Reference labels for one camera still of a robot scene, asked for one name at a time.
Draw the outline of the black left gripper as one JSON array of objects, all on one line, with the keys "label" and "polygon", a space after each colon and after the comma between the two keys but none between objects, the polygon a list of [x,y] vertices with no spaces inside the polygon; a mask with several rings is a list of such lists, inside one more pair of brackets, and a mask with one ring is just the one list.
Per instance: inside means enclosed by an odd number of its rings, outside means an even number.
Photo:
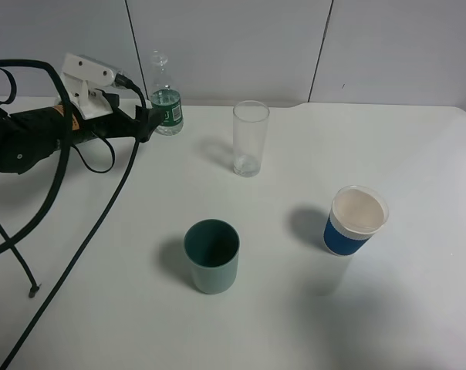
[{"label": "black left gripper", "polygon": [[[82,118],[72,108],[72,146],[94,139],[134,137],[137,121],[124,113],[120,96],[100,90],[103,111],[94,119]],[[66,127],[62,105],[8,114],[0,107],[0,173],[22,174],[61,147]]]}]

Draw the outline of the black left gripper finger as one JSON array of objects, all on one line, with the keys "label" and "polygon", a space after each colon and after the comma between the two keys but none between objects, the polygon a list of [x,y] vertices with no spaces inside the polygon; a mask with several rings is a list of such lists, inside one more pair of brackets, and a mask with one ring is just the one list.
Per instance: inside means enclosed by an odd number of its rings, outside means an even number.
[{"label": "black left gripper finger", "polygon": [[137,124],[135,138],[139,142],[147,142],[156,128],[164,121],[164,112],[157,108],[143,108],[137,106],[135,109]]}]

